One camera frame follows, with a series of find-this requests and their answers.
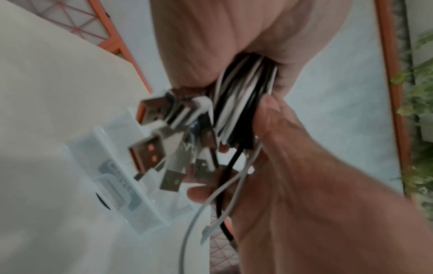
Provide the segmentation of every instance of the black cable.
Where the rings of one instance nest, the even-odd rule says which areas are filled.
[[[224,170],[223,175],[221,176],[221,180],[220,180],[220,184],[218,187],[222,186],[225,182],[227,182],[228,180],[230,180],[230,174],[231,171],[233,170],[233,166],[235,165],[236,161],[239,159],[240,155],[242,154],[242,152],[244,151],[243,145],[242,143],[239,145],[238,150],[236,150],[235,154],[233,155],[233,157],[231,158],[229,164],[227,165],[226,169]],[[216,197],[216,217],[220,218],[221,214],[222,214],[222,203],[224,201],[224,192],[220,193],[217,197]],[[225,222],[222,222],[221,225],[221,230],[224,233],[224,235],[226,236],[227,240],[229,240],[230,242],[234,240],[233,235],[230,233],[229,229],[227,228]]]

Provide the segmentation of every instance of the plastic container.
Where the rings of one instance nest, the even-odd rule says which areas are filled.
[[[128,111],[66,144],[106,205],[140,235],[169,226],[173,219],[193,210],[184,191],[159,189],[164,169],[152,169],[141,180],[134,179],[137,170],[128,147],[149,135],[150,130],[144,130]]]

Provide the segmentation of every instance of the fingernail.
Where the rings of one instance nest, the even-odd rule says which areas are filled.
[[[269,94],[263,95],[260,100],[261,107],[275,109],[276,111],[280,111],[280,107],[278,106],[277,101]]]

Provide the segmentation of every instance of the transparent plastic box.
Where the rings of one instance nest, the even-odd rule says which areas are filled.
[[[175,218],[193,210],[185,190],[177,193],[159,189],[164,169],[151,169],[141,180],[134,179],[137,170],[128,147],[150,132],[129,110],[66,144],[68,153],[96,184],[101,199],[139,235],[169,226]]]

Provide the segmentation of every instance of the tiled floor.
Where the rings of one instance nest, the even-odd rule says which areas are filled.
[[[217,220],[215,209],[211,210],[211,223]],[[221,229],[217,229],[211,236],[210,240],[210,268],[211,273],[221,271],[239,264],[238,254],[230,246],[229,241],[222,233]]]

